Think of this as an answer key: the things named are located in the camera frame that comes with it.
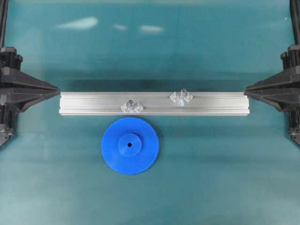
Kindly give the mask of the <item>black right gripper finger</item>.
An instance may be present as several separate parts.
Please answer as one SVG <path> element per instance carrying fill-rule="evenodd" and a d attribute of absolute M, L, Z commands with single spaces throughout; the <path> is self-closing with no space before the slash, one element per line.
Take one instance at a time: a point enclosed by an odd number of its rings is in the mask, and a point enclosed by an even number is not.
<path fill-rule="evenodd" d="M 300 89 L 297 88 L 245 90 L 244 94 L 273 106 L 279 112 L 292 111 L 300 106 Z"/>
<path fill-rule="evenodd" d="M 294 88 L 300 83 L 299 70 L 285 70 L 279 72 L 267 79 L 260 80 L 244 90 L 244 94 L 257 90 L 271 90 L 271 89 L 286 89 Z"/>

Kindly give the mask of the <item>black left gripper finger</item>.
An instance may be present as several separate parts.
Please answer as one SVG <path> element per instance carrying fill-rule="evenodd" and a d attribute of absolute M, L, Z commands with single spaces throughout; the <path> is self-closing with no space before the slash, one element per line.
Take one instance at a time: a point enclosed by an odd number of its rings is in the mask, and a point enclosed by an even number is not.
<path fill-rule="evenodd" d="M 23 113 L 28 108 L 60 94 L 60 90 L 3 88 L 0 89 L 0 104 Z"/>
<path fill-rule="evenodd" d="M 41 90 L 55 90 L 60 89 L 45 81 L 39 80 L 15 68 L 1 68 L 0 69 L 0 86 L 10 88 L 31 88 Z"/>

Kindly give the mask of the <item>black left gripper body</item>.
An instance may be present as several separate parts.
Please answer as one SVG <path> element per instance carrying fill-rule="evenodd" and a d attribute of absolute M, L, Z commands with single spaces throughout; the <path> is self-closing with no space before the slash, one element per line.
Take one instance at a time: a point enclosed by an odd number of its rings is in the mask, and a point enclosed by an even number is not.
<path fill-rule="evenodd" d="M 8 90 L 12 83 L 5 82 L 4 76 L 11 68 L 20 70 L 23 57 L 17 54 L 14 47 L 0 49 L 0 142 L 7 143 L 15 135 L 17 113 L 7 105 Z"/>

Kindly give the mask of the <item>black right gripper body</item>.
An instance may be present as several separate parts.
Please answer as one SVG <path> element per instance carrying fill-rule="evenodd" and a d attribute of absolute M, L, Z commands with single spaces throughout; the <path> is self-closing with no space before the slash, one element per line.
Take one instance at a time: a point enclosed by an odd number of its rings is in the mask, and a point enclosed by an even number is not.
<path fill-rule="evenodd" d="M 291 45 L 288 50 L 281 54 L 283 69 L 286 71 L 293 68 L 292 84 L 293 91 L 296 96 L 296 103 L 288 111 L 289 129 L 288 133 L 293 141 L 300 140 L 300 46 Z"/>

